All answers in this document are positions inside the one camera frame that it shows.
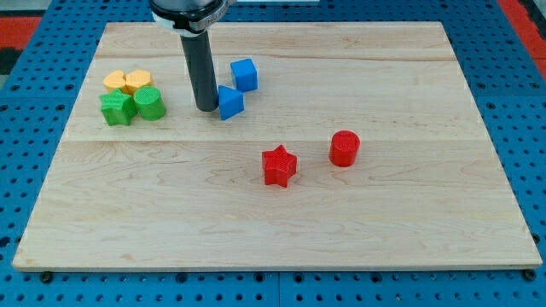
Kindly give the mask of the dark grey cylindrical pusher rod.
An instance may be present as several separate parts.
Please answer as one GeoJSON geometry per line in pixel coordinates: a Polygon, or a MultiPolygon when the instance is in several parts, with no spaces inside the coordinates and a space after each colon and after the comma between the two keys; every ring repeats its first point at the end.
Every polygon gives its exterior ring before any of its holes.
{"type": "Polygon", "coordinates": [[[181,36],[181,42],[195,104],[202,112],[212,112],[218,108],[218,87],[208,32],[181,36]]]}

